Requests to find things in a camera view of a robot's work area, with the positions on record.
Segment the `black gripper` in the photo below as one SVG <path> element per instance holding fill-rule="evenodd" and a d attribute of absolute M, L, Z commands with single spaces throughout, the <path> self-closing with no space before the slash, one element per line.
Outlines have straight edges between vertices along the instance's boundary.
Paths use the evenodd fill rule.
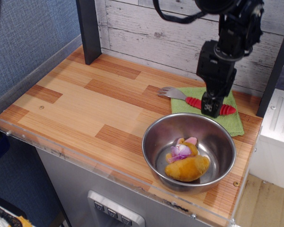
<path fill-rule="evenodd" d="M 201 113 L 217 118 L 224 101 L 230 93 L 237 70 L 235 62 L 219 58 L 214 52 L 217 42 L 206 41 L 200 51 L 196 74 L 206 84 L 206 92 L 201 99 Z"/>

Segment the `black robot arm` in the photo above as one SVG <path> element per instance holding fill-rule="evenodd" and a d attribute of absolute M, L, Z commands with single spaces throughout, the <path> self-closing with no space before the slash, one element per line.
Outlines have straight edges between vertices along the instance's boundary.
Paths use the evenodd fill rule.
<path fill-rule="evenodd" d="M 206 84 L 201 112 L 216 118 L 235 80 L 235 63 L 250 55 L 263 34 L 264 3 L 261 0 L 197 0 L 196 5 L 202 12 L 220 17 L 219 40 L 204 43 L 196 71 Z"/>

